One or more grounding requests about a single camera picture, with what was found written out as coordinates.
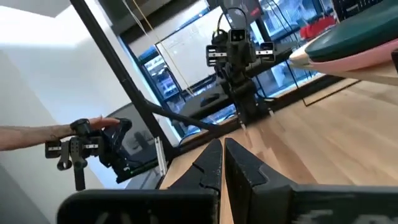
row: red object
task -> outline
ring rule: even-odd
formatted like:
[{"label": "red object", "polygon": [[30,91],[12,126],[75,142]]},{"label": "red object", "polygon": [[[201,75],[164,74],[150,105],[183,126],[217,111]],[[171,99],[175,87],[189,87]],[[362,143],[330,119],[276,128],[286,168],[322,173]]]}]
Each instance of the red object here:
[{"label": "red object", "polygon": [[320,18],[313,24],[300,29],[300,35],[303,39],[312,39],[322,33],[327,27],[335,25],[336,21],[332,16]]}]

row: wooden surface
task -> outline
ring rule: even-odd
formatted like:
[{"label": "wooden surface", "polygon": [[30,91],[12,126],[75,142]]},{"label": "wooden surface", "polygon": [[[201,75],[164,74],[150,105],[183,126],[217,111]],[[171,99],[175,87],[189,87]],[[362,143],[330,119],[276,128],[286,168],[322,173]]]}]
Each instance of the wooden surface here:
[{"label": "wooden surface", "polygon": [[[228,137],[298,183],[398,185],[397,114],[398,87],[361,82],[308,108],[298,102]],[[176,158],[161,188],[176,181],[204,148]],[[221,223],[233,223],[224,179],[221,200]]]}]

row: human hand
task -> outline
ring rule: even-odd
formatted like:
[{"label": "human hand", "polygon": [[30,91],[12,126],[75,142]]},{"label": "human hand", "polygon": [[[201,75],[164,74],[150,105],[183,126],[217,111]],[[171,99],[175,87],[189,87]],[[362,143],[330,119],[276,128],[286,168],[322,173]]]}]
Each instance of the human hand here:
[{"label": "human hand", "polygon": [[99,116],[97,118],[89,119],[91,127],[94,130],[99,130],[108,126],[114,126],[119,124],[119,120],[116,118],[103,118]]}]

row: metal mount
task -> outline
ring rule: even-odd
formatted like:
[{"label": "metal mount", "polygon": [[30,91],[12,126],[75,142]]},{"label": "metal mount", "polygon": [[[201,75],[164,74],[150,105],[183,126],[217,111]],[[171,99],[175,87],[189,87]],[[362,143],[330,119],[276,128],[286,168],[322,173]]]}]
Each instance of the metal mount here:
[{"label": "metal mount", "polygon": [[[265,62],[275,62],[275,46],[273,42],[265,42],[261,44],[262,50],[256,51],[256,57],[261,58]],[[206,62],[207,66],[215,67],[219,63],[228,62],[228,53],[226,47],[218,45],[206,46]]]},{"label": "metal mount", "polygon": [[162,140],[159,137],[155,138],[155,147],[157,154],[157,162],[159,163],[160,175],[165,176],[167,173],[166,158],[164,156]]}]

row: black metal rod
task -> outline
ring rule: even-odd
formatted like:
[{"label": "black metal rod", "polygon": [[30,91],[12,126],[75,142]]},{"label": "black metal rod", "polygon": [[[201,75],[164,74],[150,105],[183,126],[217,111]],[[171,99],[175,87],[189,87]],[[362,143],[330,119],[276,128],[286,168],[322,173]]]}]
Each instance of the black metal rod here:
[{"label": "black metal rod", "polygon": [[156,121],[154,115],[152,113],[148,113],[146,100],[141,96],[137,86],[134,84],[130,74],[127,72],[125,66],[123,65],[116,51],[113,49],[101,26],[98,24],[93,13],[90,11],[87,3],[84,0],[70,0],[70,3],[75,8],[80,19],[83,21],[88,32],[97,44],[101,53],[104,55],[107,63],[112,68],[112,71],[118,78],[124,91],[136,107],[138,113],[148,126],[151,133],[155,137],[160,137],[165,149],[166,159],[173,158],[177,153],[177,149],[172,147],[169,139],[167,139],[167,136],[163,132],[159,123]]}]

